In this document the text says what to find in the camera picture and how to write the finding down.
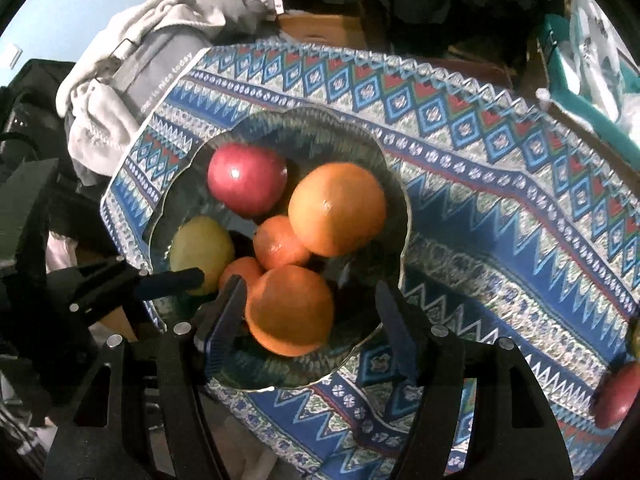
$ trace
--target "cloth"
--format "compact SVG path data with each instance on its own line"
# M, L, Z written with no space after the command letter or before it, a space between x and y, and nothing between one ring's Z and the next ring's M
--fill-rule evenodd
M108 81L140 127L149 111L162 98L171 81L210 41L198 30L185 25L172 25L148 33L135 52L125 59ZM69 110L65 117L67 141L76 118ZM106 186L110 176L89 170L72 159L78 178L85 186Z
M540 27L550 97L637 171L640 71L596 1L568 3L569 19L547 14Z
M47 272L76 266L78 264L78 259L76 258L77 247L78 242L75 240L49 232L47 249L45 250Z
M574 474L583 474L616 431L595 427L590 403L639 313L638 199L574 132L508 91L371 52L263 41L214 47L148 118L102 200L122 254L153 269L164 249L144 237L148 223L167 194L179 193L178 176L197 164L204 142L241 121L259 137L254 114L305 105L327 107L379 140L412 206L408 303L465 338L511 337L563 429ZM179 157L161 170L150 167L172 153ZM159 326L161 306L150 305ZM380 333L312 386L244 392L211 380L209 391L306 475L382 480L421 396L395 359ZM474 396L469 380L448 472L465 463Z
M139 124L116 91L103 82L115 57L127 57L153 30L187 25L210 40L223 28L253 34L269 12L262 0L148 0L114 16L96 35L56 96L56 109L75 120L69 131L71 156L95 173L113 174Z

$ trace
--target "white towel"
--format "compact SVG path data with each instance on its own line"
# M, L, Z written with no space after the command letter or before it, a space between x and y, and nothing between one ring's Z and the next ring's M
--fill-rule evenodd
M58 114L63 117L71 108L76 117L69 133L71 157L96 173L111 176L139 128L116 92L96 79L104 61L116 50L132 44L135 48L148 32L171 25L197 28L211 40L225 25L253 34L267 13L259 0L147 0L116 14L84 51L56 95Z

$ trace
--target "blue wall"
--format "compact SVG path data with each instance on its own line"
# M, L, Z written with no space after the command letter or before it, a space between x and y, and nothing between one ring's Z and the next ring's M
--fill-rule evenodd
M0 52L7 43L23 50L12 70L0 68L0 85L31 58L77 61L114 14L144 1L27 0L0 36Z

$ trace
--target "tangerine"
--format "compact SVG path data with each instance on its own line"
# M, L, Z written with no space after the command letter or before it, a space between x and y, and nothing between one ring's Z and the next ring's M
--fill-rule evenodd
M251 256L238 258L228 264L226 269L223 271L222 276L220 276L220 281L218 282L219 290L225 288L226 282L228 282L229 278L235 274L241 276L242 279L245 280L246 290L248 293L254 283L257 282L260 279L260 276L264 274L264 271L258 263L258 260L255 258L252 258Z
M267 270L285 265L303 266L311 258L286 216L277 215L264 221L254 235L255 257Z
M318 274L284 266L269 270L255 283L244 314L260 345L274 354L299 357L327 342L334 298Z

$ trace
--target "fruit bowl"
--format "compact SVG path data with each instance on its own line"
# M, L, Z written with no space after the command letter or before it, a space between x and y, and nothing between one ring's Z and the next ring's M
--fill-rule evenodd
M385 193L386 221L376 238L354 253L317 257L309 264L334 293L335 320L328 342L317 351L287 358L264 349L247 330L241 330L225 367L215 377L225 386L245 391L308 386L340 367L379 329L374 287L379 280L401 285L404 278L404 252L411 224L409 199L400 179L388 168L380 145L361 127L316 107L257 112L204 144L166 192L145 232L154 272L168 270L168 253L176 232L200 215L213 218L230 232L236 258L251 255L252 237L262 219L241 218L213 198L207 187L209 161L215 150L228 142L269 148L286 158L287 187L265 218L286 214L297 183L328 162L353 162L365 168ZM210 299L186 294L166 298L163 301L168 304L160 312L171 325L189 319Z

